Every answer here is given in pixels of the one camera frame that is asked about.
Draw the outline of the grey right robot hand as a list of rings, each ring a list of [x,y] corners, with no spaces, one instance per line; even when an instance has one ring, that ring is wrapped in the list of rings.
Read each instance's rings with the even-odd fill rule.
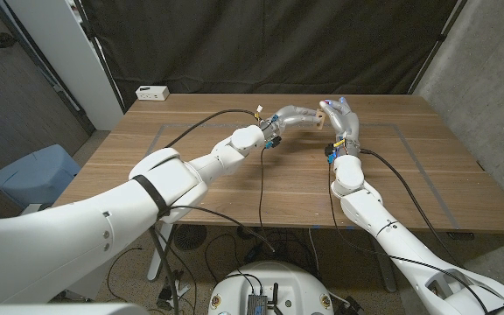
[[[357,157],[361,147],[359,142],[360,123],[346,98],[340,97],[337,101],[323,100],[319,102],[319,106],[330,118],[336,139],[344,140],[346,152]]]

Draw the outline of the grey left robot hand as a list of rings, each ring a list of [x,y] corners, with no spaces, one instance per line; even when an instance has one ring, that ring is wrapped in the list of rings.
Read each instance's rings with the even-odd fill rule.
[[[260,127],[266,139],[281,136],[287,127],[298,124],[317,125],[322,122],[316,110],[288,105],[262,121]]]

